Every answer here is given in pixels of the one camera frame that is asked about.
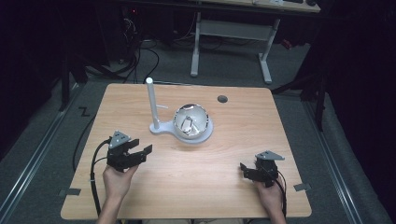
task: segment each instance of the metallic bowl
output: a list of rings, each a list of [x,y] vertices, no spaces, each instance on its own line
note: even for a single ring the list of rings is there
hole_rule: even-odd
[[[186,139],[202,135],[209,123],[209,116],[200,105],[183,105],[175,114],[176,133]]]

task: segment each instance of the white cylinder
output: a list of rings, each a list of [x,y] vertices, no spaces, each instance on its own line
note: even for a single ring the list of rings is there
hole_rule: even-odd
[[[154,124],[154,128],[159,129],[160,120],[158,119],[157,103],[155,102],[154,85],[151,77],[148,77],[146,79],[146,84],[148,86],[148,98],[149,98],[149,105],[151,107],[152,122]]]

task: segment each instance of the human hand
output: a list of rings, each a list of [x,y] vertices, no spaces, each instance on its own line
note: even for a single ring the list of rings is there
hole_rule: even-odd
[[[283,188],[282,179],[278,178],[277,181]],[[264,183],[258,181],[254,181],[254,185],[259,190],[262,206],[267,211],[271,220],[273,220],[273,223],[275,223],[274,219],[282,219],[279,223],[283,223],[284,216],[282,213],[282,190],[280,189],[279,185],[274,183],[273,186],[266,188]]]
[[[105,182],[106,197],[112,199],[123,199],[131,187],[131,179],[136,172],[138,165],[131,167],[125,173],[119,172],[111,166],[107,166],[103,171],[103,181]]]

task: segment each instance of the round white base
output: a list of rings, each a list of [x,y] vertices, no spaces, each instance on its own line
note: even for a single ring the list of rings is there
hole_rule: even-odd
[[[175,138],[180,140],[181,142],[184,142],[187,144],[200,144],[200,143],[203,143],[204,141],[206,141],[210,137],[210,135],[213,133],[213,122],[212,122],[212,119],[209,118],[209,122],[207,123],[206,131],[204,131],[201,136],[194,138],[194,139],[187,139],[187,138],[183,138],[180,135],[178,135],[175,131],[175,125],[172,120],[169,120],[166,122],[160,122],[159,129],[155,129],[154,124],[151,123],[149,125],[149,130],[153,134],[170,133]]]

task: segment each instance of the human arm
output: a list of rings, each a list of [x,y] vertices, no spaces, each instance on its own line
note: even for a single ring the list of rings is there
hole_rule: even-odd
[[[266,188],[262,182],[254,181],[260,194],[260,201],[267,212],[272,224],[285,224],[286,219],[282,212],[282,190],[277,183]]]
[[[102,212],[96,221],[97,224],[112,224],[116,222],[122,200],[128,193],[129,187],[131,187],[131,179],[137,167],[138,165],[130,168],[125,173],[118,172],[111,166],[107,166],[103,171],[106,200]]]

